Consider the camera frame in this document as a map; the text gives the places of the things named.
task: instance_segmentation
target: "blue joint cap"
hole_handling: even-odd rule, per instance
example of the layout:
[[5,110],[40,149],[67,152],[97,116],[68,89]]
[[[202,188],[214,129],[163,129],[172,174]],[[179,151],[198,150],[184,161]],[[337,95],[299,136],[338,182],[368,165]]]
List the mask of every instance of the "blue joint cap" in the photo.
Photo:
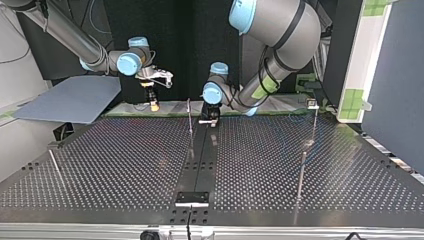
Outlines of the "blue joint cap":
[[253,24],[257,0],[234,0],[230,12],[230,24],[240,35],[249,32]]
[[258,110],[258,107],[254,107],[250,109],[248,112],[245,113],[246,116],[251,117],[256,114],[256,111]]
[[148,47],[149,42],[145,37],[133,37],[128,40],[128,46],[131,47]]
[[140,71],[142,65],[140,57],[137,54],[130,52],[121,54],[118,61],[116,61],[116,67],[126,76],[135,75],[138,71]]
[[221,88],[216,83],[208,82],[203,87],[203,99],[209,104],[218,104],[222,100]]
[[228,65],[222,62],[216,62],[211,65],[211,73],[228,75]]
[[80,58],[80,64],[81,64],[81,67],[82,67],[82,68],[84,68],[84,70],[87,70],[87,71],[93,71],[93,69],[91,69],[91,68],[87,65],[87,63],[86,63],[86,62],[84,62],[81,58]]

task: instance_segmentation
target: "metal bracket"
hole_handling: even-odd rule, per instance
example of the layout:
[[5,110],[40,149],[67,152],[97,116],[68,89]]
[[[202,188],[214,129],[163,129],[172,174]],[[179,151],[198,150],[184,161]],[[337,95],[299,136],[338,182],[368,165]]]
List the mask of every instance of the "metal bracket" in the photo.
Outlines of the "metal bracket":
[[176,207],[208,207],[209,206],[209,193],[208,192],[179,192],[177,200],[175,201]]
[[218,124],[218,119],[214,120],[199,120],[199,124],[210,124],[211,127],[216,127]]
[[372,104],[367,102],[367,101],[362,100],[362,110],[365,110],[365,111],[368,111],[368,112],[371,111],[372,110]]

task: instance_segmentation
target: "cable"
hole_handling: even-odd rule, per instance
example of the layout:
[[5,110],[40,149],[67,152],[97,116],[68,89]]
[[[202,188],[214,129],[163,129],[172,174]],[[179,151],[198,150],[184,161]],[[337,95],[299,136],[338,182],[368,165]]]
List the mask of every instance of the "cable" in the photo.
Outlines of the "cable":
[[[8,9],[6,5],[4,5],[4,4],[0,5],[0,10],[3,13],[1,16],[3,17],[3,19],[5,19],[7,22],[9,22],[9,24],[13,28],[13,30],[15,30],[16,33],[26,42],[25,36],[18,30],[18,28],[16,28],[16,26],[13,24],[13,22],[9,19],[9,17],[5,13],[4,10],[6,10],[6,9]],[[31,48],[28,45],[26,52],[22,56],[15,58],[15,59],[12,59],[12,60],[1,61],[0,64],[7,64],[7,63],[19,61],[19,60],[25,58],[26,56],[28,56],[28,54],[30,53],[30,50],[31,50]]]
[[20,56],[20,57],[18,57],[18,58],[12,59],[12,60],[8,60],[8,61],[0,62],[0,64],[12,63],[12,62],[16,62],[16,61],[19,61],[19,60],[21,60],[21,59],[24,59],[26,56],[28,56],[29,52],[30,52],[30,48],[28,47],[28,48],[27,48],[27,51],[25,52],[25,54],[24,54],[24,55],[22,55],[22,56]]
[[100,30],[99,28],[97,28],[97,27],[94,25],[94,22],[93,22],[93,7],[94,7],[94,3],[96,3],[96,0],[92,0],[91,5],[90,5],[90,11],[89,11],[89,13],[88,13],[89,18],[90,18],[91,26],[92,26],[92,27],[93,27],[93,28],[94,28],[97,32],[99,32],[99,33],[111,34],[111,32],[107,32],[107,31]]
[[69,0],[66,0],[66,5],[68,7],[68,11],[69,11],[69,15],[70,15],[71,19],[75,22],[74,13],[72,11],[71,4],[69,3]]
[[106,45],[105,45],[105,49],[107,50],[107,48],[110,46],[110,44],[113,43],[113,40],[110,40]]
[[272,75],[271,71],[269,71],[268,68],[268,58],[266,58],[266,53],[268,51],[268,46],[264,47],[264,50],[262,51],[261,54],[261,58],[259,59],[259,65],[258,65],[258,78],[259,78],[259,83],[262,87],[262,89],[267,93],[267,96],[262,100],[262,102],[260,102],[259,104],[255,104],[254,106],[248,106],[246,104],[244,104],[243,102],[239,101],[235,95],[237,93],[237,89],[235,87],[232,86],[232,84],[230,84],[230,93],[231,93],[231,100],[229,101],[230,108],[233,109],[233,107],[231,106],[232,102],[235,101],[237,104],[239,104],[240,106],[243,106],[245,108],[255,108],[255,107],[259,107],[261,105],[263,105],[266,100],[268,100],[268,97],[272,94],[271,91],[269,91],[265,85],[263,84],[263,76],[262,76],[262,68],[265,69],[267,75],[271,78],[271,80],[276,84],[277,88],[280,87],[280,84],[278,83],[278,81],[276,80],[276,78]]
[[357,237],[359,240],[367,240],[366,238],[361,238],[358,233],[353,232],[347,236],[346,240],[351,240],[353,237]]
[[188,214],[188,220],[187,220],[187,239],[191,240],[191,231],[190,231],[190,218],[191,218],[191,209],[192,207],[190,207],[190,213]]
[[87,5],[85,5],[84,14],[82,15],[82,20],[80,23],[80,28],[82,28],[82,26],[84,25],[85,19],[87,18],[88,7],[90,6],[90,2],[91,0],[87,0]]
[[316,66],[316,64],[315,64],[315,61],[312,61],[312,67],[314,68],[314,72],[315,72],[315,78],[318,80],[318,82],[319,82],[319,84],[321,85],[321,89],[322,89],[322,91],[323,91],[323,93],[324,93],[324,95],[325,95],[325,97],[327,98],[327,100],[328,100],[328,102],[331,104],[331,106],[333,107],[333,109],[334,109],[334,111],[336,112],[336,113],[338,113],[338,111],[337,111],[337,108],[334,106],[334,104],[331,102],[331,100],[330,100],[330,98],[328,97],[328,95],[327,95],[327,92],[325,91],[325,89],[324,89],[324,85],[322,84],[322,82],[321,82],[321,79],[320,79],[320,77],[318,76],[318,71],[317,71],[317,66]]

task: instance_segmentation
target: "black perforated table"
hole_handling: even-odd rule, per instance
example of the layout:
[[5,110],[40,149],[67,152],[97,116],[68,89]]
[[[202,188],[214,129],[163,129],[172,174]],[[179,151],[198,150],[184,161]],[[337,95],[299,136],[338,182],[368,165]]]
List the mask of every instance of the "black perforated table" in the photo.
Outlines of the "black perforated table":
[[[0,222],[424,228],[424,186],[325,116],[224,117],[192,135],[188,118],[105,118],[74,138],[0,184]],[[179,192],[209,207],[189,218]]]

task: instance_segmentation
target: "white wall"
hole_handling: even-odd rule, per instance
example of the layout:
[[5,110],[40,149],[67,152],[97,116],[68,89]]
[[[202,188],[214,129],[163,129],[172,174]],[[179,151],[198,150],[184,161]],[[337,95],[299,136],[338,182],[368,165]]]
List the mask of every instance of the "white wall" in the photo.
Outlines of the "white wall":
[[[16,16],[10,10],[7,15],[20,30]],[[28,44],[10,24],[0,16],[0,62],[22,56]],[[0,109],[16,102],[37,96],[47,90],[32,54],[17,62],[0,64]]]
[[[22,56],[28,45],[0,11],[0,62]],[[16,16],[7,10],[9,18],[20,29]],[[53,129],[58,123],[26,121],[5,116],[27,99],[48,90],[47,82],[31,54],[24,59],[0,64],[0,182],[26,163],[41,156],[48,143],[54,140]]]

